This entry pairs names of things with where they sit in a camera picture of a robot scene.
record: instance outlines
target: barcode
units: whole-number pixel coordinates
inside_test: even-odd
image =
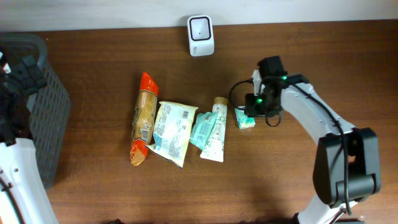
[[[184,113],[182,114],[182,118],[185,118],[185,119],[188,118],[188,111],[184,111]]]
[[[145,129],[141,130],[141,137],[147,143],[148,143],[148,135],[149,135],[149,130],[145,130]]]

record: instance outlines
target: table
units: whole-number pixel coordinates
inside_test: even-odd
[[[315,191],[316,145],[288,113],[239,130],[229,105],[224,163],[188,146],[184,168],[154,154],[129,163],[143,71],[159,100],[210,111],[264,57],[280,55],[344,119],[379,138],[382,190],[353,208],[368,223],[398,222],[398,21],[216,26],[215,54],[193,58],[184,27],[39,32],[72,109],[55,185],[60,223],[239,223],[290,218]],[[244,103],[250,85],[236,89]]]

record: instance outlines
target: white tube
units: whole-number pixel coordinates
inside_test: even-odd
[[[219,111],[216,123],[207,139],[200,157],[217,162],[224,162],[224,138],[228,100],[223,97],[214,99],[213,112]]]

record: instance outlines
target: orange and brown package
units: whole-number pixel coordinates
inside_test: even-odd
[[[136,112],[132,121],[130,160],[134,166],[143,162],[148,154],[148,149],[145,146],[150,143],[154,132],[158,93],[159,87],[144,72],[139,87]]]

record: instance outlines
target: brown cap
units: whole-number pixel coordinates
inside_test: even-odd
[[[225,105],[228,106],[228,100],[224,97],[216,97],[214,98],[214,104],[221,104],[221,105]]]

